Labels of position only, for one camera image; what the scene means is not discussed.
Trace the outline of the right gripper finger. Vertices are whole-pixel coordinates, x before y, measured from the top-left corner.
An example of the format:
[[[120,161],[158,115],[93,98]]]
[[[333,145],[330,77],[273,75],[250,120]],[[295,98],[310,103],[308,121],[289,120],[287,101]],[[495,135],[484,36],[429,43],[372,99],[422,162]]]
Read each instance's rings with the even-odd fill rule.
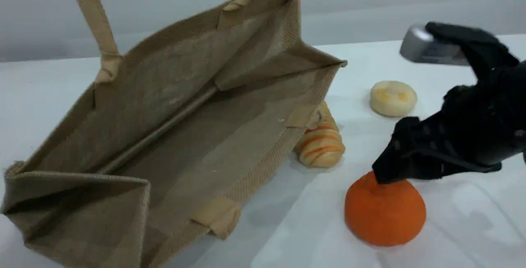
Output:
[[[387,148],[372,165],[376,182],[438,180],[459,173],[493,173],[502,163],[481,165],[465,159],[453,146],[442,116],[399,120]]]
[[[481,28],[431,21],[426,24],[426,31],[441,42],[460,47],[478,80],[488,81],[499,71],[520,65],[506,45]]]

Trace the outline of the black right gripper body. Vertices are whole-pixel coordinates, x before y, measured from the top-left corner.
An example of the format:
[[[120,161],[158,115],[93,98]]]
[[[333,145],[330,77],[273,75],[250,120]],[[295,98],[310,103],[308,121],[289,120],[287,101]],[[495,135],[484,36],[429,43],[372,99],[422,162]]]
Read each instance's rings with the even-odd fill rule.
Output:
[[[496,164],[517,155],[525,149],[525,62],[495,68],[475,85],[449,90],[442,113],[463,159]]]

